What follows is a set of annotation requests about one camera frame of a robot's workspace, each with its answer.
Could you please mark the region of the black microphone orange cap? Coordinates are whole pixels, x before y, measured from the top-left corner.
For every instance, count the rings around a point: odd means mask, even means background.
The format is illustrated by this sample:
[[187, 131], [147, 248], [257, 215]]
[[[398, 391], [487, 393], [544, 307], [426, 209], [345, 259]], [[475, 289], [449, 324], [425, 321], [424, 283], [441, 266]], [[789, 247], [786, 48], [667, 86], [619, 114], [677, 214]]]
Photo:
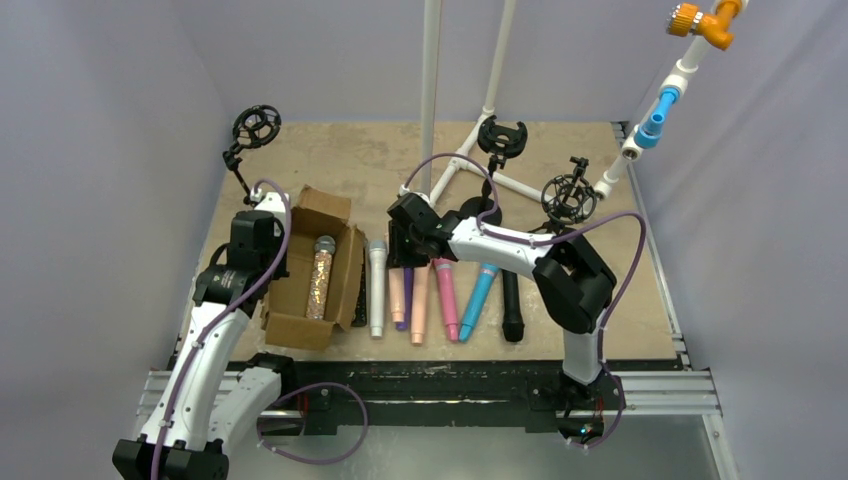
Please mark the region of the black microphone orange cap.
[[502, 271], [503, 320], [502, 333], [507, 342], [518, 343], [524, 338], [524, 320], [521, 312], [521, 297], [518, 276], [511, 271]]

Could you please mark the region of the tripod shock mount stand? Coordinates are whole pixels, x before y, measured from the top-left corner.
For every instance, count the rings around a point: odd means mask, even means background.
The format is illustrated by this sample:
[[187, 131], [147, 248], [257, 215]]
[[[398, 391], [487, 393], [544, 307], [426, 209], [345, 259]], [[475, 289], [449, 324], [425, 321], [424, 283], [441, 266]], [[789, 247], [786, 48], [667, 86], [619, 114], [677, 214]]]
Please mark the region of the tripod shock mount stand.
[[235, 176], [244, 190], [243, 203], [255, 206], [252, 188], [247, 184], [239, 171], [244, 150], [254, 150], [270, 144], [281, 129], [279, 111], [267, 104], [251, 106], [243, 110], [233, 121], [232, 140], [226, 151], [222, 153], [226, 168]]
[[585, 177], [589, 160], [572, 156], [570, 162], [574, 164], [571, 173], [558, 175], [545, 184], [541, 206], [548, 220], [530, 233], [569, 233], [595, 212], [599, 194]]

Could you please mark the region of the pink microphone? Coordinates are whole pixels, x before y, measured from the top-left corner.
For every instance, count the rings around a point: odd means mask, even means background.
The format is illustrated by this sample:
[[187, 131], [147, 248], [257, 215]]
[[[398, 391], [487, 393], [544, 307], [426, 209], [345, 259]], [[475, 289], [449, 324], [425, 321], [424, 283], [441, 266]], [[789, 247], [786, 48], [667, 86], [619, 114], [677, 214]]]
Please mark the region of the pink microphone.
[[446, 338], [450, 342], [456, 343], [459, 340], [459, 319], [452, 265], [453, 263], [447, 259], [436, 259], [433, 261]]

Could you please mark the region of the black sparkly microphone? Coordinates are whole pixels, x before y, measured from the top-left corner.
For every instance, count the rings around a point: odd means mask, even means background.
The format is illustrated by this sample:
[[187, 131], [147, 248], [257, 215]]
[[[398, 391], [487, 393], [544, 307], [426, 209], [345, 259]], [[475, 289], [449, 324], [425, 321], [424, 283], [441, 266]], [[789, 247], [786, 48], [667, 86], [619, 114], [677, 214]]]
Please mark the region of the black sparkly microphone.
[[352, 327], [365, 327], [368, 325], [367, 314], [367, 267], [362, 265], [357, 302], [354, 309], [354, 316], [351, 322]]

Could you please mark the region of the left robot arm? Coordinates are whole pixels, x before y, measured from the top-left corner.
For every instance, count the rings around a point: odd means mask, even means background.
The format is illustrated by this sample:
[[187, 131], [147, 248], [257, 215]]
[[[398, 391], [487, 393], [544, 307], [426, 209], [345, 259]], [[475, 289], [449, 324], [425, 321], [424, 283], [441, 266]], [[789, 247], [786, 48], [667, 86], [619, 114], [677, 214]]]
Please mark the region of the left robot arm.
[[224, 479], [229, 446], [271, 393], [279, 373], [248, 371], [246, 385], [215, 398], [229, 359], [271, 281], [286, 276], [291, 221], [285, 212], [237, 213], [230, 238], [197, 276], [189, 333], [153, 413], [134, 440], [118, 441], [112, 464], [123, 479]]

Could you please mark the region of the cardboard box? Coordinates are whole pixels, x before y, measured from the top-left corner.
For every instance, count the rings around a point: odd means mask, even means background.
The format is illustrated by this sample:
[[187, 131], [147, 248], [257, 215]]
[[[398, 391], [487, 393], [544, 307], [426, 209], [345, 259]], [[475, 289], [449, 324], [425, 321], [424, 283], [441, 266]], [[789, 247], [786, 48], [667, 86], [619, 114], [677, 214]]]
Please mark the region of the cardboard box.
[[[364, 273], [365, 235], [350, 222], [352, 200], [305, 185], [292, 207], [287, 247], [287, 277], [270, 284], [262, 312], [265, 342], [322, 351], [335, 328], [353, 323]], [[335, 241], [323, 317], [307, 315], [314, 266], [314, 245], [321, 236]]]

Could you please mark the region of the beige microphone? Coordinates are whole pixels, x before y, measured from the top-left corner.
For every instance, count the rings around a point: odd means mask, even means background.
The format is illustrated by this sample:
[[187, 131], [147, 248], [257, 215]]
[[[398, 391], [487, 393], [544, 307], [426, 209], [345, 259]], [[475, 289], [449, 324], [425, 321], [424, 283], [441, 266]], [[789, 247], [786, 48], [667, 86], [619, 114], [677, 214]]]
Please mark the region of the beige microphone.
[[427, 330], [430, 265], [414, 268], [413, 274], [410, 341], [421, 346]]
[[404, 269], [389, 268], [389, 308], [393, 324], [400, 329], [405, 322], [406, 313], [406, 295], [405, 295], [405, 276]]

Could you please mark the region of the purple microphone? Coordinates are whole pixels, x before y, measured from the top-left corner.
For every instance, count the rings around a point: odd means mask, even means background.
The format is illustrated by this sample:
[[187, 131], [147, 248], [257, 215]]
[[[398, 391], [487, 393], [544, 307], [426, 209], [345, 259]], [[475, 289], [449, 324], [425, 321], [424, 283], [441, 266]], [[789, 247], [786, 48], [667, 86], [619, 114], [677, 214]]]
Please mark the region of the purple microphone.
[[414, 270], [412, 268], [404, 268], [403, 269], [403, 281], [404, 281], [404, 301], [403, 301], [403, 315], [402, 320], [396, 323], [397, 331], [406, 331], [410, 327], [411, 323], [411, 313], [412, 313], [412, 303], [413, 303], [413, 286], [414, 286]]

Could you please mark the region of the glitter sequin microphone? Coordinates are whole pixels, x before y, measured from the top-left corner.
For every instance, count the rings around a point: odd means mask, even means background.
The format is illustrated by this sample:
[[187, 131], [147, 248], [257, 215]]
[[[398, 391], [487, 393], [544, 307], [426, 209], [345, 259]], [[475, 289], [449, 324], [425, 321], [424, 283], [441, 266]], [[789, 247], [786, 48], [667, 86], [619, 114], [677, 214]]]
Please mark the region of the glitter sequin microphone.
[[313, 266], [306, 306], [306, 317], [308, 319], [324, 319], [335, 251], [336, 242], [333, 237], [322, 235], [317, 238], [314, 244]]

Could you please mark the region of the blue microphone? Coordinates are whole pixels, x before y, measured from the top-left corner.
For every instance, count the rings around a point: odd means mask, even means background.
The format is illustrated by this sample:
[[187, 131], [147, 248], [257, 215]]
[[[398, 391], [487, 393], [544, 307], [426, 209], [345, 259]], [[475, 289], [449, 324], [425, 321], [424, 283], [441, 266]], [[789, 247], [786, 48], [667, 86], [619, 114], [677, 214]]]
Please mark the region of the blue microphone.
[[500, 268], [493, 264], [482, 263], [480, 265], [472, 293], [460, 323], [458, 339], [461, 343], [466, 343], [470, 339], [482, 314], [494, 280], [499, 273]]

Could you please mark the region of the white microphone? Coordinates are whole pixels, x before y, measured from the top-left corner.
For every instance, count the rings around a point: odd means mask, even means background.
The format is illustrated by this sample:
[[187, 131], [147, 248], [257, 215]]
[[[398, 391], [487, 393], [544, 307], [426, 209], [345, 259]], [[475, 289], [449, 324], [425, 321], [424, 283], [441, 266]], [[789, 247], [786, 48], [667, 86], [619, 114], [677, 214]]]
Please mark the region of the white microphone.
[[369, 326], [372, 339], [382, 339], [384, 336], [387, 253], [388, 247], [384, 240], [373, 240], [369, 243]]

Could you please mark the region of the round base mic stand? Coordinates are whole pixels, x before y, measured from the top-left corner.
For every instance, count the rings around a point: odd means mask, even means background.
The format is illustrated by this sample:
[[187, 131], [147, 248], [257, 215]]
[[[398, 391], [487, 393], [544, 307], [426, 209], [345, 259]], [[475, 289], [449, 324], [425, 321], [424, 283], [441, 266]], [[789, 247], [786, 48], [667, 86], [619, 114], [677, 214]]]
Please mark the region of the round base mic stand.
[[[496, 122], [497, 116], [486, 118], [478, 130], [477, 144], [489, 155], [488, 174], [494, 177], [496, 170], [503, 168], [509, 159], [519, 156], [525, 149], [528, 139], [526, 125], [518, 121], [516, 128], [510, 128]], [[494, 212], [484, 219], [485, 223], [500, 226], [503, 214], [499, 207], [494, 206], [491, 197], [493, 188], [487, 180], [481, 187], [481, 194], [467, 199], [459, 209], [465, 216], [477, 216], [484, 211], [494, 208]]]

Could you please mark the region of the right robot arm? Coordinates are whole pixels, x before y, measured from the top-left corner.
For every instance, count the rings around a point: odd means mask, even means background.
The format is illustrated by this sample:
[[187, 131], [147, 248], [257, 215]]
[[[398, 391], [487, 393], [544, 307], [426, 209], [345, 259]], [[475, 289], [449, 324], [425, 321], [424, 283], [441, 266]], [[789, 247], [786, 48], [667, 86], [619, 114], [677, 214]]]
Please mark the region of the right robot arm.
[[617, 278], [580, 232], [531, 234], [454, 210], [440, 215], [414, 192], [397, 198], [387, 214], [401, 238], [390, 252], [403, 266], [442, 258], [489, 264], [532, 280], [563, 332], [563, 374], [581, 385], [599, 378], [600, 329], [611, 313]]

